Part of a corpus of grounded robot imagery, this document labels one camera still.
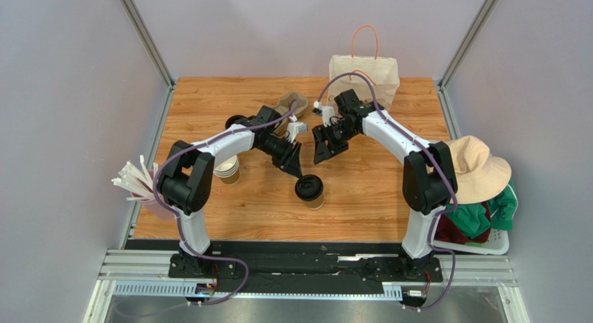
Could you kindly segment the single black cup lid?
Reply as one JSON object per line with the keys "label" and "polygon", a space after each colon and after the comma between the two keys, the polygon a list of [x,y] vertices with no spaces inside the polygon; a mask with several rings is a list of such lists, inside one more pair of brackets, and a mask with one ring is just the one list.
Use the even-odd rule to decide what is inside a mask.
{"label": "single black cup lid", "polygon": [[314,201],[324,192],[322,179],[316,175],[304,175],[294,186],[296,196],[304,202]]}

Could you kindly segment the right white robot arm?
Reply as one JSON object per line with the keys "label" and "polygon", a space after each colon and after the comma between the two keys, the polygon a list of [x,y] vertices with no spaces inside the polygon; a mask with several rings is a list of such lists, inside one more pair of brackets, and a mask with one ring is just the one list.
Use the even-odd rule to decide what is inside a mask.
{"label": "right white robot arm", "polygon": [[323,120],[313,128],[314,163],[345,152],[349,140],[359,134],[375,140],[401,162],[402,194],[410,215],[402,240],[400,273],[408,279],[424,275],[434,257],[436,225],[458,188],[449,147],[416,136],[378,101],[364,103],[352,89],[339,94],[335,103],[336,107],[320,101],[313,105],[314,114]]}

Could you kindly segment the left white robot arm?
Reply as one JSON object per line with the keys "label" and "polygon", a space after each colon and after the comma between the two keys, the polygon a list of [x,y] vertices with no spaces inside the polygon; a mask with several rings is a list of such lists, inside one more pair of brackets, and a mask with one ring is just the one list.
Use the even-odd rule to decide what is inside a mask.
{"label": "left white robot arm", "polygon": [[301,144],[296,137],[307,132],[308,126],[295,116],[297,104],[294,100],[283,115],[263,106],[254,116],[231,117],[225,130],[208,139],[173,144],[152,185],[156,202],[173,215],[180,234],[180,249],[172,257],[170,276],[213,276],[214,266],[222,261],[211,254],[204,215],[217,166],[257,149],[269,155],[282,172],[302,178]]}

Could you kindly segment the paper takeout bag orange handles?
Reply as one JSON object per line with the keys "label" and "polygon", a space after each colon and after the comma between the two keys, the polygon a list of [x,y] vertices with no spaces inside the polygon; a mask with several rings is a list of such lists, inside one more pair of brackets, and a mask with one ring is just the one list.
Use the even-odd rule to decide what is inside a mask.
{"label": "paper takeout bag orange handles", "polygon": [[[371,29],[374,35],[375,49],[371,56],[355,54],[356,36],[364,28]],[[378,35],[375,28],[369,24],[362,25],[355,31],[351,39],[350,54],[335,54],[331,57],[329,77],[336,80],[327,91],[327,104],[333,108],[337,107],[335,97],[339,93],[353,89],[364,102],[371,101],[371,92],[374,92],[379,104],[385,110],[389,110],[400,86],[397,60],[379,55]]]}

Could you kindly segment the stack of paper cups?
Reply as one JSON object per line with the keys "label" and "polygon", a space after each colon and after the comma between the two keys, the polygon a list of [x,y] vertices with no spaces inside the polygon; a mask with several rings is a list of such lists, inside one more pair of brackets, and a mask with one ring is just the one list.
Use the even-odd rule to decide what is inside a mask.
{"label": "stack of paper cups", "polygon": [[238,156],[233,156],[215,167],[214,175],[224,184],[237,183],[240,178]]}

